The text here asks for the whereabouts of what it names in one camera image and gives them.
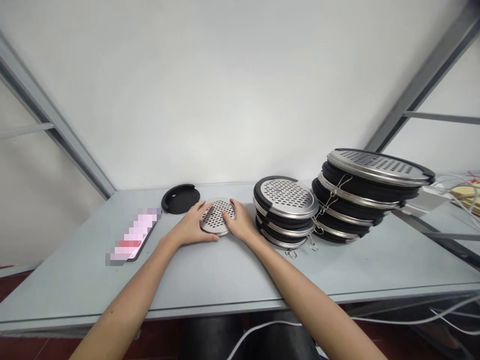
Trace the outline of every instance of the floor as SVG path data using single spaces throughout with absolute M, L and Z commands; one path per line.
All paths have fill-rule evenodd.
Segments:
M 30 273 L 0 278 L 0 302 L 3 301 Z M 126 360 L 172 360 L 180 347 L 182 320 L 144 322 L 141 334 L 128 349 Z M 373 340 L 389 360 L 448 358 L 406 326 L 359 322 L 358 325 Z M 80 339 L 0 337 L 0 358 L 3 360 L 66 360 Z

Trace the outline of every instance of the person's left hand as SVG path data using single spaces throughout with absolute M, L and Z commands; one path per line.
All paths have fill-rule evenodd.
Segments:
M 200 219 L 203 213 L 213 204 L 213 202 L 197 202 L 188 210 L 183 219 L 170 230 L 165 238 L 174 242 L 177 246 L 204 241 L 218 241 L 219 237 L 217 235 L 204 232 L 200 229 Z

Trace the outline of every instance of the table surface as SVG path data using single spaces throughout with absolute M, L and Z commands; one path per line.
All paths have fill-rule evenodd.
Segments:
M 421 220 L 442 233 L 480 235 L 480 232 L 473 225 L 467 212 L 449 202 L 442 204 L 432 212 L 422 216 Z M 455 241 L 480 255 L 480 241 L 458 239 L 455 239 Z
M 199 185 L 201 199 L 243 202 L 252 216 L 254 184 Z M 105 254 L 123 238 L 140 208 L 156 208 L 166 189 L 115 193 L 0 303 L 0 331 L 92 324 L 142 266 L 159 239 L 182 217 L 164 213 L 138 260 L 106 266 Z M 339 245 L 314 237 L 290 259 L 337 302 L 480 290 L 480 272 L 396 216 L 362 239 Z M 180 248 L 171 260 L 147 318 L 172 318 L 284 308 L 253 252 L 231 233 L 219 242 Z

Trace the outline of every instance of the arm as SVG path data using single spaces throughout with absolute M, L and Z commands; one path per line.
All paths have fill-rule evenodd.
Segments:
M 120 360 L 142 325 L 157 287 L 175 251 L 200 241 L 219 237 L 200 229 L 200 218 L 213 203 L 198 202 L 158 243 L 145 264 L 125 285 L 90 329 L 71 356 L 76 359 Z
M 375 359 L 385 356 L 357 324 L 295 266 L 276 252 L 254 228 L 248 210 L 231 199 L 236 217 L 223 218 L 233 234 L 258 256 L 293 313 L 332 360 Z

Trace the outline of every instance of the metal shelf frame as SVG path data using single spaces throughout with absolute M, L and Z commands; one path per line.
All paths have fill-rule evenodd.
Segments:
M 410 119 L 480 125 L 480 117 L 416 111 L 479 34 L 480 5 L 470 0 L 370 138 L 365 150 L 383 152 Z
M 0 79 L 25 106 L 38 125 L 0 131 L 0 139 L 44 131 L 65 151 L 104 199 L 116 191 L 32 74 L 0 33 Z

